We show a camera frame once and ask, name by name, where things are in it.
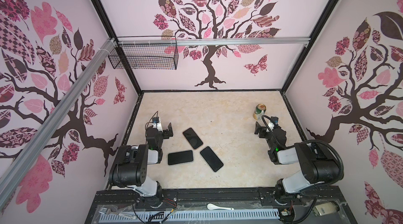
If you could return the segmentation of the black smartphone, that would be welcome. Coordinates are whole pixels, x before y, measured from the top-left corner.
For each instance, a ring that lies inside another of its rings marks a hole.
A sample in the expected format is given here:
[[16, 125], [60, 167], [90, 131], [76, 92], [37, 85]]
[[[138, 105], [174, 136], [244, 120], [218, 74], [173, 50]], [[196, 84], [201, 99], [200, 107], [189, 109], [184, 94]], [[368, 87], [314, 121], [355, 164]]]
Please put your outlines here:
[[203, 141], [191, 127], [183, 132], [183, 136], [186, 138], [192, 149], [198, 149], [203, 145]]

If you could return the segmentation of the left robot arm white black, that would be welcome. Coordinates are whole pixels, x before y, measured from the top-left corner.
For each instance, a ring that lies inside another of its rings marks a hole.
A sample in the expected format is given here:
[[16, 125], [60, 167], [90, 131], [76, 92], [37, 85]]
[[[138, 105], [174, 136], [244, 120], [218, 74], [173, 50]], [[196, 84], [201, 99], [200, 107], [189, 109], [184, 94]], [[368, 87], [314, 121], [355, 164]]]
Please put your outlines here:
[[172, 124], [164, 130], [157, 123], [146, 129], [145, 144], [120, 146], [109, 173], [109, 185], [134, 190], [144, 198], [162, 200], [160, 183], [149, 178], [147, 171], [148, 165], [162, 161], [162, 144], [172, 136]]

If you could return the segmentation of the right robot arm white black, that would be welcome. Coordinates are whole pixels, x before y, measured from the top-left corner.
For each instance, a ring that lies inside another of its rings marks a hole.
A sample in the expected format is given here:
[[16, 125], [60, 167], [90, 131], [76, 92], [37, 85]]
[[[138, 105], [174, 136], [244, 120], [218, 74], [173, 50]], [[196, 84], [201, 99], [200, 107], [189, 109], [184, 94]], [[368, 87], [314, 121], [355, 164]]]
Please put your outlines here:
[[276, 165], [299, 164], [300, 170], [277, 181], [273, 195], [284, 199], [317, 186], [332, 185], [344, 177], [344, 164], [328, 143], [308, 140], [286, 146], [286, 132], [278, 124], [255, 125], [255, 134], [265, 139], [270, 160]]

